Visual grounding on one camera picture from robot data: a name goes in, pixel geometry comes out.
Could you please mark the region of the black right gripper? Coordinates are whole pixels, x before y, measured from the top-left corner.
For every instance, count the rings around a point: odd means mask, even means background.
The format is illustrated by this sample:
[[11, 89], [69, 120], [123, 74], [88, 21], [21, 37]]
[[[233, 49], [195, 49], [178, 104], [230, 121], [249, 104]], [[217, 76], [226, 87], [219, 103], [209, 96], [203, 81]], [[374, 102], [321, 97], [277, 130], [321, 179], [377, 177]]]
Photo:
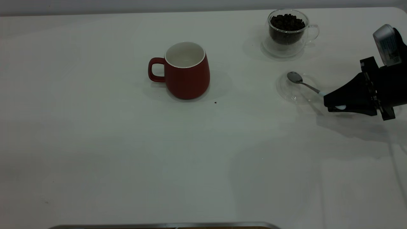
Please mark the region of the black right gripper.
[[394, 107], [407, 103], [406, 63], [378, 67], [375, 58], [369, 57], [361, 60], [360, 65], [361, 73], [324, 96], [324, 106], [330, 113], [368, 116], [377, 116], [379, 110], [384, 121], [395, 119]]

